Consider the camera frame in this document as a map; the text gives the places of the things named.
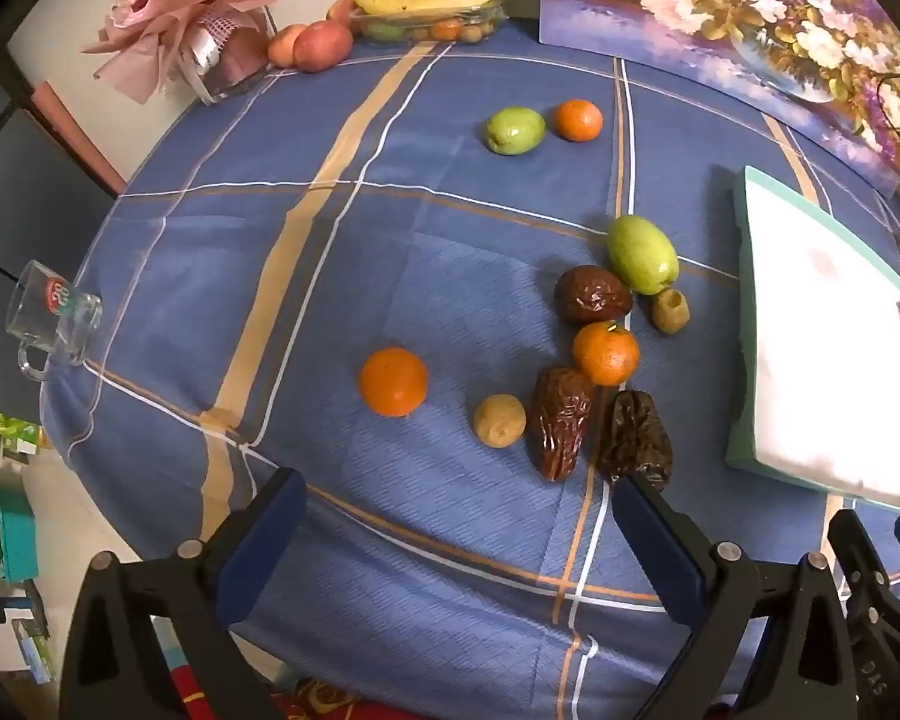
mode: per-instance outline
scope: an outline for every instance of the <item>painting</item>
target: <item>painting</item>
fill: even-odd
[[[716,87],[898,184],[900,32],[876,0],[541,0],[540,39]]]

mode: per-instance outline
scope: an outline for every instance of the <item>red logo on mug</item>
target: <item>red logo on mug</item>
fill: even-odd
[[[59,314],[60,309],[65,308],[70,302],[70,290],[67,288],[67,282],[59,276],[47,279],[43,300],[51,314]]]

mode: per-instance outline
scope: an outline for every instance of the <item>brown date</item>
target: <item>brown date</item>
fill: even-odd
[[[572,367],[540,371],[530,404],[530,443],[536,469],[549,482],[562,482],[577,464],[593,405],[593,384]]]
[[[634,296],[619,278],[595,265],[578,265],[559,277],[554,287],[557,316],[590,324],[618,319],[631,312]]]
[[[640,471],[657,490],[666,487],[674,469],[674,450],[653,398],[639,389],[617,392],[602,429],[597,470],[610,485]]]

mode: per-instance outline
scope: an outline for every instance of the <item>plaid tablecloth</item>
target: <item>plaid tablecloth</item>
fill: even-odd
[[[607,220],[645,215],[682,255],[693,311],[672,338],[631,315],[631,384],[676,452],[666,497],[711,538],[797,560],[850,502],[722,459],[742,375],[730,185],[758,167],[895,269],[900,207],[744,103],[525,29],[358,47],[327,73],[272,74],[190,110],[87,257],[79,284],[103,297],[103,327],[90,360],[45,386],[44,421],[147,557],[208,536],[274,466],[299,469],[303,527],[240,633],[304,673],[432,717],[625,718],[686,630],[661,613],[592,466],[545,483],[522,442],[474,439],[474,407],[529,400],[540,367],[569,359],[554,281],[605,261]],[[477,137],[505,105],[567,98],[600,106],[599,138],[500,157]],[[355,377],[394,343],[431,383],[410,418],[387,420]],[[857,508],[900,589],[893,514]]]

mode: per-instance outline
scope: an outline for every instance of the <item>teal container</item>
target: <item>teal container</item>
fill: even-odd
[[[0,488],[0,543],[7,581],[37,577],[36,521],[21,490]]]

